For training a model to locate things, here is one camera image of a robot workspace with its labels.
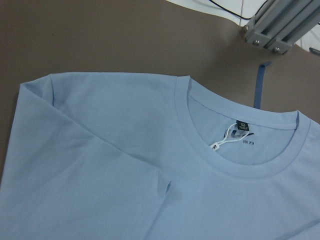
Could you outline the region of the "aluminium frame post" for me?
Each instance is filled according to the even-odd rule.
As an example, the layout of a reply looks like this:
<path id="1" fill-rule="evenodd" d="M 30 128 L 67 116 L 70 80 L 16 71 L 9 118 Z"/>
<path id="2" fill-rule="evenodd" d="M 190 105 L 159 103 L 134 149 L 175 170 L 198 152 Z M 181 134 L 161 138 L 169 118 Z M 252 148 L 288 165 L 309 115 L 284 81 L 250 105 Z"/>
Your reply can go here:
<path id="1" fill-rule="evenodd" d="M 244 40 L 283 55 L 319 22 L 318 0 L 269 0 L 244 26 Z"/>

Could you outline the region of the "light blue t-shirt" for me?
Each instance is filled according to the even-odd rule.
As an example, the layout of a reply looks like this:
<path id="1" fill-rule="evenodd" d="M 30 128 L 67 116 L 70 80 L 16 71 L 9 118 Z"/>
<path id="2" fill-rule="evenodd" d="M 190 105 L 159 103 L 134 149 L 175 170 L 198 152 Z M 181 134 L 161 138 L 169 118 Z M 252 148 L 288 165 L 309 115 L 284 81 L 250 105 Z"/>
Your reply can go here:
<path id="1" fill-rule="evenodd" d="M 236 121 L 251 134 L 223 139 Z M 3 240 L 317 240 L 320 126 L 189 76 L 66 72 L 20 85 Z"/>

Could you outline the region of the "shirt neck label tag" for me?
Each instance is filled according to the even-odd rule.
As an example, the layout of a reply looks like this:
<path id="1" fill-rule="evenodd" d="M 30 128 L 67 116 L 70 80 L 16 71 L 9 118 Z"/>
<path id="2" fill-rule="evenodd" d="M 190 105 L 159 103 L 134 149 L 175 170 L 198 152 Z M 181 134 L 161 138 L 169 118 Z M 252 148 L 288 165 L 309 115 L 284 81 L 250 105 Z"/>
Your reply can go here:
<path id="1" fill-rule="evenodd" d="M 217 151 L 221 145 L 226 143 L 239 142 L 251 134 L 249 124 L 243 121 L 237 120 L 231 124 L 224 133 L 223 139 L 218 140 L 211 144 L 209 147 Z"/>

